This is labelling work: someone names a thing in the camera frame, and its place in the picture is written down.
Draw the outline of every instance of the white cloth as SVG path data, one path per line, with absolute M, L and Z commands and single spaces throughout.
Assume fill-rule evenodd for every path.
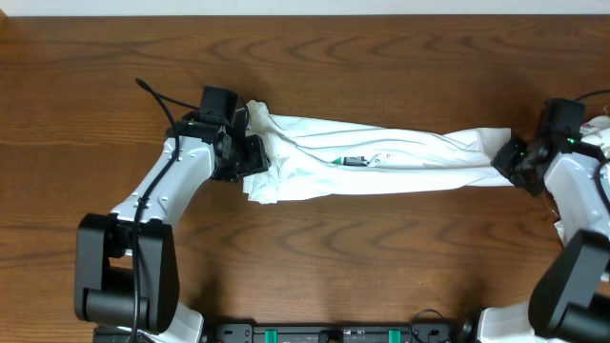
M 250 133 L 262 137 L 268 171 L 244 178 L 248 199 L 261 204 L 328 194 L 380 194 L 510 186 L 490 161 L 510 129 L 444 135 L 269 114 L 250 101 Z M 334 163 L 364 157 L 367 166 Z

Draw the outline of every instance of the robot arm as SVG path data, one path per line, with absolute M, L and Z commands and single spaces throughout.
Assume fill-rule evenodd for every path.
M 568 243 L 529 302 L 481 314 L 481 343 L 610 341 L 610 300 L 596 294 L 610 266 L 608 182 L 600 175 L 608 160 L 599 147 L 580 142 L 583 121 L 581 103 L 549 100 L 537 138 L 530 144 L 513 138 L 492 163 L 531 194 L 553 194 Z
M 172 101 L 143 81 L 138 84 L 157 101 Z M 236 110 L 237 100 L 232 91 L 206 87 L 199 109 L 167 130 L 161 156 L 135 191 L 110 214 L 90 213 L 81 221 L 74 290 L 79 319 L 128 331 L 137 318 L 137 327 L 149 333 L 148 340 L 198 343 L 203 318 L 178 301 L 173 229 L 204 181 L 237 182 L 269 169 L 261 138 L 245 134 L 250 114 L 247 107 Z M 139 201 L 144 202 L 140 213 Z M 111 266 L 110 258 L 130 255 L 134 242 L 138 268 Z

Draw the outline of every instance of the wooden table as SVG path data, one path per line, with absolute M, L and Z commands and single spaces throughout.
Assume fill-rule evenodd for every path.
M 72 309 L 77 225 L 139 184 L 168 126 L 135 76 L 193 103 L 214 85 L 274 113 L 531 137 L 543 100 L 608 88 L 609 27 L 603 16 L 9 19 L 0 340 L 91 340 Z M 181 299 L 212 321 L 460 317 L 528 299 L 560 251 L 555 220 L 513 188 L 263 206 L 208 182 L 175 231 Z

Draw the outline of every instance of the crumpled cloth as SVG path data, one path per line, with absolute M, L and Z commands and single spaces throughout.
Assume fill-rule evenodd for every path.
M 490 166 L 510 129 L 436 134 L 275 115 L 254 100 L 247 106 L 249 134 L 262 137 L 271 159 L 268 171 L 244 178 L 250 201 L 511 186 Z

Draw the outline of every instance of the black cable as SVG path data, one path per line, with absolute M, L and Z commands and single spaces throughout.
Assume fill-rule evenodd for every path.
M 610 90 L 591 91 L 589 93 L 579 96 L 578 98 L 574 99 L 574 101 L 582 101 L 590 96 L 606 94 L 606 93 L 610 93 Z
M 248 127 L 248 124 L 250 123 L 250 110 L 248 110 L 248 103 L 241 96 L 239 97 L 239 100 L 244 103 L 244 109 L 246 109 L 246 116 L 248 117 L 248 119 L 246 120 L 246 127 Z
M 415 324 L 416 319 L 417 319 L 418 317 L 420 317 L 420 316 L 421 316 L 422 314 L 424 314 L 424 313 L 436 313 L 436 314 L 438 314 L 438 316 L 440 316 L 440 319 L 445 320 L 445 317 L 443 317 L 443 316 L 442 316 L 442 314 L 440 314 L 440 312 L 439 312 L 439 311 L 437 311 L 437 310 L 435 310 L 435 309 L 424 309 L 424 310 L 419 311 L 419 312 L 418 312 L 418 313 L 417 313 L 417 314 L 416 314 L 416 315 L 413 317 L 413 319 L 411 319 L 411 328 L 410 328 L 410 330 L 409 330 L 409 334 L 411 335 L 411 338 L 412 338 L 411 340 L 413 341 L 413 338 L 414 338 L 414 339 L 415 339 L 415 341 L 416 341 L 417 343 L 426 343 L 426 342 L 423 342 L 421 339 L 419 339 L 419 333 L 414 333 L 415 329 L 413 328 L 413 327 L 414 327 L 414 325 L 416 325 L 416 324 Z M 449 340 L 447 340 L 447 341 L 442 341 L 442 342 L 440 342 L 440 343 L 449 343 L 449 342 L 450 342 L 450 341 L 449 341 Z
M 606 207 L 606 210 L 610 213 L 610 200 L 608 200 L 608 195 L 606 195 L 606 192 L 603 190 L 603 185 L 601 184 L 601 169 L 603 166 L 608 164 L 608 162 L 610 162 L 610 158 L 606 158 L 605 160 L 601 161 L 601 163 L 595 169 L 593 179 L 595 181 L 595 187 L 598 189 L 598 193 L 600 194 L 601 202 L 603 203 L 603 206 Z
M 132 227 L 132 267 L 133 267 L 133 323 L 132 323 L 132 333 L 130 334 L 130 342 L 135 343 L 137 340 L 137 326 L 140 320 L 140 266 L 139 266 L 139 247 L 138 247 L 138 237 L 139 237 L 139 224 L 142 219 L 142 212 L 144 211 L 146 204 L 148 203 L 149 197 L 154 190 L 154 187 L 159 183 L 163 175 L 170 169 L 173 162 L 178 159 L 178 155 L 180 154 L 180 140 L 178 137 L 178 132 L 175 128 L 175 122 L 173 121 L 172 114 L 170 110 L 168 110 L 167 106 L 161 100 L 161 96 L 153 91 L 153 89 L 146 83 L 144 80 L 140 78 L 135 78 L 135 83 L 140 86 L 144 91 L 152 94 L 154 99 L 161 105 L 161 108 L 167 115 L 170 120 L 170 124 L 172 125 L 173 137 L 175 138 L 175 149 L 173 150 L 172 158 L 168 161 L 168 163 L 163 167 L 163 169 L 159 172 L 159 174 L 154 178 L 149 187 L 144 191 L 144 194 L 137 199 L 137 208 L 135 209 L 135 215 L 133 216 L 133 227 Z

